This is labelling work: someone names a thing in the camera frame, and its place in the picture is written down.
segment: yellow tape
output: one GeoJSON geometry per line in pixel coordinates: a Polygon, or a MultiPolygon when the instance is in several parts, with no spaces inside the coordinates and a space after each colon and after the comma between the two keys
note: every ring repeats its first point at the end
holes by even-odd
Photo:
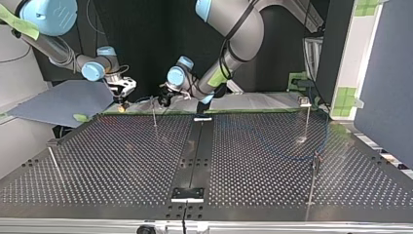
{"type": "Polygon", "coordinates": [[[34,40],[39,38],[40,32],[36,24],[15,17],[15,15],[9,12],[2,4],[0,4],[0,20],[6,22],[10,27],[33,38],[34,40]]]}
{"type": "Polygon", "coordinates": [[[207,83],[210,86],[217,88],[222,83],[227,83],[227,79],[225,78],[224,73],[222,73],[221,69],[218,68],[218,69],[216,69],[215,73],[213,73],[212,78],[210,78],[207,83]]]}

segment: metal frame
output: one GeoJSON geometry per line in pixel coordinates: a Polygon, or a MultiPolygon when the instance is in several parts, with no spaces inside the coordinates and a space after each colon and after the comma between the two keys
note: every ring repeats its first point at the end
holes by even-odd
{"type": "MultiPolygon", "coordinates": [[[[158,233],[182,233],[180,221],[70,220],[0,218],[0,233],[135,233],[141,225],[156,227],[158,233]]],[[[412,233],[411,224],[357,222],[193,222],[189,233],[412,233]]]]}
{"type": "MultiPolygon", "coordinates": [[[[62,140],[61,143],[65,143],[66,140],[70,140],[78,135],[90,124],[83,125],[62,140]]],[[[254,231],[263,233],[283,233],[285,231],[292,233],[294,231],[296,233],[349,233],[359,232],[360,230],[368,233],[413,232],[412,224],[402,224],[413,222],[412,209],[406,208],[383,209],[380,211],[363,207],[345,208],[314,205],[302,206],[302,208],[295,210],[272,207],[265,212],[262,212],[262,208],[237,208],[230,209],[229,211],[214,209],[207,203],[207,194],[211,174],[211,150],[215,123],[213,120],[210,122],[192,122],[192,125],[169,194],[172,194],[175,187],[202,187],[206,190],[206,199],[203,203],[179,204],[167,202],[159,209],[153,207],[104,207],[93,209],[88,206],[48,207],[47,209],[43,207],[42,209],[41,206],[16,206],[16,204],[9,204],[2,207],[2,210],[4,209],[3,212],[7,214],[15,214],[17,212],[19,218],[0,218],[0,233],[67,233],[68,230],[71,233],[134,233],[141,224],[154,225],[159,230],[164,230],[164,232],[167,231],[168,233],[181,233],[182,218],[186,220],[188,231],[197,233],[248,233],[254,231]],[[356,220],[371,223],[358,223],[355,222],[356,220]],[[398,222],[400,224],[383,224],[389,222],[398,222]]],[[[380,167],[382,167],[380,170],[385,171],[386,176],[402,184],[405,190],[413,190],[411,179],[403,175],[393,165],[387,164],[376,151],[365,145],[356,136],[351,136],[349,140],[354,142],[354,148],[359,150],[363,157],[367,157],[374,164],[380,164],[380,167]],[[373,157],[370,159],[369,157],[372,155],[377,155],[377,158],[373,157]]],[[[42,159],[48,156],[49,153],[45,151],[33,159],[42,159]]],[[[28,167],[19,168],[2,179],[1,183],[8,183],[14,180],[15,176],[21,175],[21,173],[27,170],[29,170],[28,167]]]]}

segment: black wall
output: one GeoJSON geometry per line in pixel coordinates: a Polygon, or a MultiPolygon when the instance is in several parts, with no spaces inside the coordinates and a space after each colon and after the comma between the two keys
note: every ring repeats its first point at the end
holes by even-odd
{"type": "MultiPolygon", "coordinates": [[[[96,33],[88,23],[86,17],[86,7],[88,0],[77,0],[78,2],[78,18],[77,23],[72,29],[61,36],[67,44],[77,53],[83,53],[84,55],[94,57],[96,47],[107,45],[105,35],[96,33]]],[[[91,1],[89,7],[89,16],[91,23],[96,25],[98,30],[103,30],[98,17],[95,13],[94,1],[91,1]]],[[[42,53],[34,50],[34,55],[39,63],[40,70],[42,71],[45,81],[58,82],[65,80],[82,80],[84,79],[82,74],[73,74],[73,71],[56,67],[49,62],[49,59],[42,53]]]]}
{"type": "Polygon", "coordinates": [[[325,27],[317,86],[327,103],[331,103],[346,45],[355,0],[331,0],[325,27]]]}
{"type": "MultiPolygon", "coordinates": [[[[155,95],[181,55],[192,59],[203,75],[217,60],[223,37],[195,12],[195,0],[96,0],[109,43],[120,61],[131,66],[138,82],[132,99],[155,95]]],[[[312,1],[325,18],[329,0],[312,1]]],[[[249,92],[285,91],[290,72],[304,70],[304,28],[282,7],[262,12],[265,42],[257,58],[236,72],[235,80],[249,92]]]]}

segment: green tape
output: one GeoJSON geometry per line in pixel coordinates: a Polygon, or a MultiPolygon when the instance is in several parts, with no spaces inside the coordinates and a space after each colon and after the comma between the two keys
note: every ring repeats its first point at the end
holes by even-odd
{"type": "MultiPolygon", "coordinates": [[[[196,112],[184,111],[184,110],[169,110],[165,113],[155,113],[155,116],[160,115],[192,115],[196,114],[196,112]]],[[[119,111],[106,111],[102,113],[102,115],[153,115],[152,111],[130,111],[120,113],[119,111]]]]}
{"type": "Polygon", "coordinates": [[[226,113],[292,113],[302,111],[302,108],[286,109],[222,109],[207,110],[206,114],[226,114],[226,113]]]}
{"type": "Polygon", "coordinates": [[[24,19],[17,18],[2,4],[0,4],[0,20],[6,22],[10,27],[33,38],[34,40],[37,40],[37,38],[39,38],[40,32],[36,24],[24,19]]]}
{"type": "Polygon", "coordinates": [[[356,5],[356,17],[374,16],[379,0],[358,0],[356,5]]]}
{"type": "Polygon", "coordinates": [[[337,117],[349,117],[353,106],[356,104],[356,88],[340,87],[334,101],[332,115],[337,117]]]}
{"type": "MultiPolygon", "coordinates": [[[[225,67],[223,67],[223,69],[225,69],[226,77],[228,77],[230,75],[230,72],[228,72],[228,70],[226,70],[225,67]]],[[[210,86],[217,88],[222,83],[227,83],[227,79],[225,78],[224,73],[222,72],[222,70],[220,68],[218,68],[218,69],[216,69],[215,73],[213,73],[212,78],[210,78],[207,83],[210,86]]]]}
{"type": "Polygon", "coordinates": [[[75,120],[80,123],[88,123],[89,121],[91,121],[91,119],[84,114],[74,114],[73,118],[75,118],[75,120]]]}
{"type": "Polygon", "coordinates": [[[308,80],[307,77],[307,72],[299,72],[299,73],[289,73],[289,79],[288,79],[288,91],[306,91],[305,87],[298,87],[294,84],[292,84],[293,80],[308,80]]]}

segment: black cable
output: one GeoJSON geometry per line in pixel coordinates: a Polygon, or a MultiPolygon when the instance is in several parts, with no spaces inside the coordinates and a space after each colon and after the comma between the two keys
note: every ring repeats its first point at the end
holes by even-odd
{"type": "Polygon", "coordinates": [[[183,234],[186,234],[185,217],[186,217],[186,209],[187,209],[187,206],[188,206],[188,202],[185,204],[185,210],[184,210],[184,212],[183,212],[183,217],[182,217],[182,231],[183,231],[183,234]]]}
{"type": "Polygon", "coordinates": [[[85,54],[85,50],[83,50],[82,37],[80,36],[79,23],[78,23],[77,20],[76,20],[75,23],[76,23],[76,30],[77,30],[77,32],[78,32],[78,41],[79,41],[79,44],[80,44],[80,54],[84,55],[84,54],[85,54]]]}
{"type": "Polygon", "coordinates": [[[8,59],[8,60],[0,60],[0,63],[6,63],[6,62],[11,62],[11,61],[16,61],[16,60],[19,60],[19,59],[23,59],[26,56],[28,56],[28,54],[30,53],[30,50],[31,50],[31,47],[29,46],[27,52],[24,55],[22,55],[18,58],[13,58],[13,59],[8,59]]]}
{"type": "MultiPolygon", "coordinates": [[[[309,63],[308,58],[307,58],[307,50],[306,50],[306,41],[305,41],[305,38],[306,38],[306,34],[307,34],[307,20],[308,20],[308,17],[309,17],[310,9],[311,9],[311,0],[309,0],[309,4],[307,5],[306,16],[305,16],[305,19],[304,19],[304,35],[303,35],[303,36],[304,36],[304,37],[303,37],[304,60],[305,60],[306,65],[307,65],[307,67],[308,67],[309,69],[310,69],[310,63],[309,63]]],[[[314,87],[316,88],[317,93],[319,94],[319,98],[322,100],[322,102],[324,102],[325,107],[327,107],[327,109],[328,109],[328,114],[330,114],[331,109],[330,109],[330,107],[328,106],[329,104],[325,101],[324,97],[321,95],[321,92],[319,91],[319,87],[318,87],[317,84],[316,84],[316,79],[313,77],[313,74],[312,74],[311,71],[309,72],[309,74],[310,74],[310,79],[312,80],[312,82],[313,82],[313,84],[314,84],[314,87]]]]}
{"type": "MultiPolygon", "coordinates": [[[[249,6],[255,6],[260,0],[252,0],[249,1],[249,6]]],[[[248,18],[250,12],[246,12],[246,16],[244,18],[243,21],[237,22],[236,25],[234,26],[235,28],[239,28],[241,27],[241,25],[243,25],[244,21],[248,18]]],[[[225,50],[229,50],[230,47],[230,38],[231,36],[226,36],[224,39],[224,42],[222,43],[222,47],[221,47],[221,51],[219,52],[219,58],[218,58],[218,62],[219,62],[219,68],[221,69],[221,73],[224,76],[225,79],[227,80],[231,80],[233,78],[233,74],[231,73],[230,68],[228,67],[227,61],[225,60],[225,50]]]]}
{"type": "MultiPolygon", "coordinates": [[[[96,8],[94,8],[94,23],[95,23],[95,25],[96,25],[96,28],[98,28],[96,8]]],[[[98,47],[98,45],[97,45],[97,38],[98,38],[98,36],[99,36],[97,33],[98,33],[98,30],[95,30],[95,31],[94,31],[94,34],[95,34],[95,39],[96,39],[96,41],[95,41],[96,56],[97,56],[97,47],[98,47]]]]}

